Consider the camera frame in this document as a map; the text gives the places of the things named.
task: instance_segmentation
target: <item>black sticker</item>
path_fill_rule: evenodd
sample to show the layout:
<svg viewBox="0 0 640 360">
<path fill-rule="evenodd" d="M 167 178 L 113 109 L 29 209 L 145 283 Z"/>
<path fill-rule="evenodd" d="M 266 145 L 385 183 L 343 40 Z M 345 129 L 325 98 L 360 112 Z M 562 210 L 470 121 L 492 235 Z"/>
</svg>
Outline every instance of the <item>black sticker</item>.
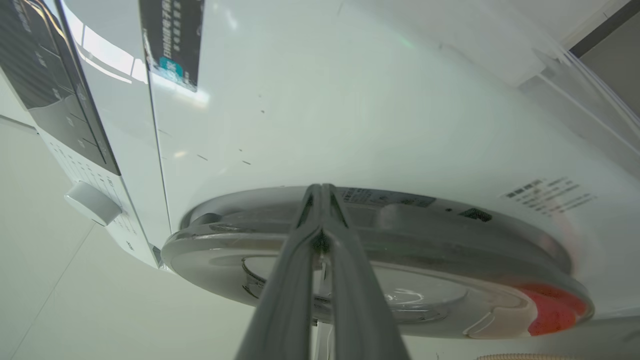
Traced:
<svg viewBox="0 0 640 360">
<path fill-rule="evenodd" d="M 140 0 L 151 72 L 193 92 L 198 88 L 204 0 Z"/>
</svg>

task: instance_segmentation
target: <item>label sticker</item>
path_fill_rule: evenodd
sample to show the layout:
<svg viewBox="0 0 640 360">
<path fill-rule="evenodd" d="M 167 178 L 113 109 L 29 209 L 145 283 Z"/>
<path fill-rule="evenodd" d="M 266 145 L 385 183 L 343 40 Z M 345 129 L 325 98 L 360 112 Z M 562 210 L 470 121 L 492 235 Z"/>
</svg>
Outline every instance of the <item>label sticker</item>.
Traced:
<svg viewBox="0 0 640 360">
<path fill-rule="evenodd" d="M 193 92 L 198 89 L 204 0 L 140 0 L 151 72 Z"/>
<path fill-rule="evenodd" d="M 434 197 L 412 195 L 410 193 L 388 192 L 384 190 L 338 188 L 342 201 L 349 204 L 377 205 L 404 204 L 426 208 L 436 201 Z"/>
<path fill-rule="evenodd" d="M 596 195 L 566 176 L 550 181 L 536 179 L 500 197 L 548 217 L 566 213 L 597 199 Z"/>
</svg>

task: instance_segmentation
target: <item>white knob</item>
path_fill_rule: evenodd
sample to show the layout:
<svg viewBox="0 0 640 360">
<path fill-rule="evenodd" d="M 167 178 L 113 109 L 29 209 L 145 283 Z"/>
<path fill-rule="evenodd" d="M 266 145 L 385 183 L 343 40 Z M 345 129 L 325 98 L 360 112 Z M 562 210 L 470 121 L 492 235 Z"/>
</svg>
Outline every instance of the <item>white knob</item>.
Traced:
<svg viewBox="0 0 640 360">
<path fill-rule="evenodd" d="M 65 194 L 65 200 L 82 215 L 102 226 L 109 225 L 122 212 L 107 195 L 82 181 L 78 181 Z"/>
</svg>

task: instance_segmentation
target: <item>white washing machine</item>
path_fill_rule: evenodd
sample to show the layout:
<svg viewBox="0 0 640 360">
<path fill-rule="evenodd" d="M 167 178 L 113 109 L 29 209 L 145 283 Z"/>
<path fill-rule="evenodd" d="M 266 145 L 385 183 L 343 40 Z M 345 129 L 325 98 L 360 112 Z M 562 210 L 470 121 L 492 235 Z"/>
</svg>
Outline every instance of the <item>white washing machine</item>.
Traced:
<svg viewBox="0 0 640 360">
<path fill-rule="evenodd" d="M 150 266 L 256 304 L 332 183 L 404 333 L 535 336 L 640 315 L 640 121 L 563 47 L 607 2 L 567 4 L 14 0 L 0 60 Z"/>
</svg>

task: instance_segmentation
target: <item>washing machine door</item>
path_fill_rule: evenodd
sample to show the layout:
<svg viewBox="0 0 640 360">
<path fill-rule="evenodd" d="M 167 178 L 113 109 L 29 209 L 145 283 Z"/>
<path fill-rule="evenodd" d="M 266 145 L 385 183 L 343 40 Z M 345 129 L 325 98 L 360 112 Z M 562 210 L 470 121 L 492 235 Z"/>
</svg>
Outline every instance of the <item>washing machine door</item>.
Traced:
<svg viewBox="0 0 640 360">
<path fill-rule="evenodd" d="M 207 201 L 168 240 L 163 261 L 201 288 L 257 306 L 306 205 L 304 191 L 268 188 Z M 569 275 L 566 251 L 544 231 L 444 199 L 389 192 L 370 195 L 368 204 L 352 199 L 366 192 L 374 193 L 337 190 L 403 333 L 514 338 L 593 315 L 586 289 Z M 318 258 L 314 269 L 312 316 L 332 323 L 331 261 Z"/>
</svg>

